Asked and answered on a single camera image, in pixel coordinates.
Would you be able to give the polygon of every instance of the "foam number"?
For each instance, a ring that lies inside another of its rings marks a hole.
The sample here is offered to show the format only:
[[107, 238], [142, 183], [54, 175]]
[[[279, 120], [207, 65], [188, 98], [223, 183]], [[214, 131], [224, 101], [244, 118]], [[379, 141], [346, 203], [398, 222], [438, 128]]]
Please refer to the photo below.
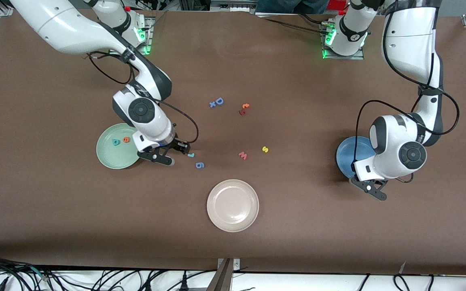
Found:
[[241, 152], [238, 154], [242, 159], [247, 159], [248, 158], [248, 154], [244, 153], [244, 152]]

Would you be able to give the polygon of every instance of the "beige plate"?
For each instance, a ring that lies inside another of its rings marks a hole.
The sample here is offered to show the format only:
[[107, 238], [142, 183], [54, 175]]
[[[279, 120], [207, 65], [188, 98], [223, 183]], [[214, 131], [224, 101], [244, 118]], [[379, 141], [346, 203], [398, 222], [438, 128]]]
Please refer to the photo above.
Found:
[[246, 182], [226, 180], [215, 186], [208, 197], [208, 216], [225, 232], [241, 232], [258, 215], [258, 196]]

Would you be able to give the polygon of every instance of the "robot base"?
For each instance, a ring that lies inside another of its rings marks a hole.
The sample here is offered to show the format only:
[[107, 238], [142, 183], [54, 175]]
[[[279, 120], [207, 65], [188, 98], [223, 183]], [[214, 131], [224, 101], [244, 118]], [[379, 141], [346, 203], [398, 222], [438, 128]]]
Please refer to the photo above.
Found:
[[364, 59], [362, 48], [359, 48], [359, 50], [353, 55], [345, 56], [336, 54], [329, 46], [327, 46], [326, 41], [327, 37], [329, 37], [328, 33], [330, 33], [329, 28], [331, 27], [331, 24], [333, 24], [333, 22], [328, 21], [324, 21], [324, 23], [320, 24], [321, 32], [326, 33], [321, 33], [322, 57], [324, 59]]

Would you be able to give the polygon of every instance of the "blue plate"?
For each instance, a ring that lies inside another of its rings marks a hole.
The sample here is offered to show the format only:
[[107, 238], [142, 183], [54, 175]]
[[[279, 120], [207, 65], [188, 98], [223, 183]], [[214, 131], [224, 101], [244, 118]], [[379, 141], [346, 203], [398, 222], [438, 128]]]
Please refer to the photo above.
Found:
[[[335, 153], [335, 159], [341, 172], [350, 179], [355, 176], [352, 171], [352, 162], [354, 161], [354, 149], [355, 149], [355, 136], [349, 137], [337, 148]], [[375, 155], [375, 151], [371, 147], [370, 139], [367, 137], [359, 136], [357, 138], [357, 160], [364, 160]]]

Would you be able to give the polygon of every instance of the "brown table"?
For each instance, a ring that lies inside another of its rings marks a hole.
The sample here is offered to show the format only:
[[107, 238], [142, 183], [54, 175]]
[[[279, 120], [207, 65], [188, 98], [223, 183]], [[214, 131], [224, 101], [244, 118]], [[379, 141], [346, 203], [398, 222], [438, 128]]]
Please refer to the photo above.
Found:
[[[314, 27], [298, 16], [277, 19]], [[18, 13], [3, 18], [0, 256], [181, 269], [214, 268], [216, 258], [234, 256], [251, 271], [373, 273], [396, 273], [407, 260], [409, 273], [466, 273], [466, 28], [459, 18], [439, 19], [436, 42], [461, 121], [428, 149], [414, 182], [390, 182], [388, 200], [379, 202], [335, 163], [365, 101], [409, 109], [416, 99], [416, 86], [381, 59], [382, 26], [383, 18], [372, 24], [364, 61], [341, 61], [322, 59], [316, 33], [248, 13], [167, 13], [148, 57], [172, 78], [167, 101], [200, 126], [195, 157], [111, 170], [95, 145], [121, 122], [111, 96], [122, 85], [81, 56], [50, 48]], [[115, 60], [100, 64], [117, 78], [128, 74]], [[218, 97], [224, 105], [209, 108]], [[243, 103], [251, 105], [246, 116], [238, 113]], [[454, 110], [444, 104], [448, 127]], [[163, 108], [179, 135], [193, 138], [192, 124]], [[362, 133], [393, 113], [371, 105]], [[233, 178], [255, 188], [261, 207], [250, 228], [230, 234], [211, 223], [205, 203], [215, 184]]]

